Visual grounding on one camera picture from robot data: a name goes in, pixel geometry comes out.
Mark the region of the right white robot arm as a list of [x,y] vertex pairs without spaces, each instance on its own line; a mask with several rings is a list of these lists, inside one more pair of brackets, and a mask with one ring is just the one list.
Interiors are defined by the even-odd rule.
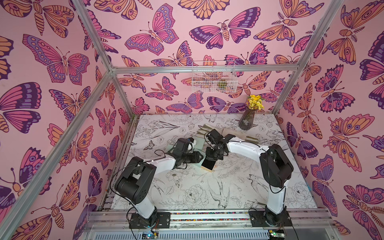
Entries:
[[223,160],[229,153],[239,154],[260,162],[264,180],[269,186],[268,200],[264,211],[266,223],[276,226],[287,217],[285,196],[294,167],[283,149],[277,145],[261,146],[232,134],[222,136],[217,130],[204,135],[208,146],[202,167],[212,170],[218,160]]

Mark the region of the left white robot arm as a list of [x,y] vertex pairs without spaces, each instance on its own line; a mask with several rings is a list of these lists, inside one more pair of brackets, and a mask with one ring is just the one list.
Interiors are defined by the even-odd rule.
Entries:
[[142,226],[151,228],[159,222],[158,210],[148,197],[155,175],[200,163],[204,156],[194,150],[196,143],[194,138],[179,138],[162,157],[155,160],[133,157],[121,170],[113,191],[131,203]]

